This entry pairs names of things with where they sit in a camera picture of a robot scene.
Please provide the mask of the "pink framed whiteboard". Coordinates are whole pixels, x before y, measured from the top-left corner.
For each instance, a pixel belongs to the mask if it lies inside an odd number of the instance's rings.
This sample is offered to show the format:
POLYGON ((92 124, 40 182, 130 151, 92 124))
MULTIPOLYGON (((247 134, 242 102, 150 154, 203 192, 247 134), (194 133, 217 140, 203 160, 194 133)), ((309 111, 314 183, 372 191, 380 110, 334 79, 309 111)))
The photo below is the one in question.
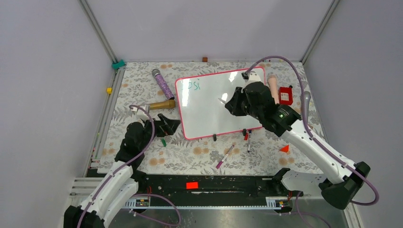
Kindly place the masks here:
POLYGON ((241 132, 243 129, 259 129, 261 124, 250 116, 235 117, 218 98, 228 102, 236 87, 244 87, 237 69, 219 73, 179 78, 175 81, 177 106, 185 139, 195 140, 214 134, 241 132))

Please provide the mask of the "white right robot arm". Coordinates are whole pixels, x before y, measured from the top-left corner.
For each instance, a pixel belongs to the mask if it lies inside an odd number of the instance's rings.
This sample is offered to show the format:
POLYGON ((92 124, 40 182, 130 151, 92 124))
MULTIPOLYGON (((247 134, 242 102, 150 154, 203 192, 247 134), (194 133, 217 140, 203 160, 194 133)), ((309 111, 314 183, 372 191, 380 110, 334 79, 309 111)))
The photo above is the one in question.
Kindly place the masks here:
POLYGON ((325 175, 318 183, 321 196, 337 209, 345 209, 353 201, 371 170, 366 162, 354 162, 328 145, 292 107, 276 104, 262 82, 236 87, 225 108, 234 116, 255 118, 267 131, 304 153, 325 175))

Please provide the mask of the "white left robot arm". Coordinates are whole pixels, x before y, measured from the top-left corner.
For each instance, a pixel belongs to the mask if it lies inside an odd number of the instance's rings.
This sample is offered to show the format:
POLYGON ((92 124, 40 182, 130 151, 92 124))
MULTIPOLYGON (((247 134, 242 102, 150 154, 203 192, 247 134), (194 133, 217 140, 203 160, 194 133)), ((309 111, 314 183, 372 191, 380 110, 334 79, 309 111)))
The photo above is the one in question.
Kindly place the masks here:
POLYGON ((158 114, 130 123, 111 169, 78 206, 69 206, 63 219, 65 228, 107 228, 133 195, 147 191, 145 173, 138 171, 144 153, 156 137, 173 135, 181 121, 158 114))

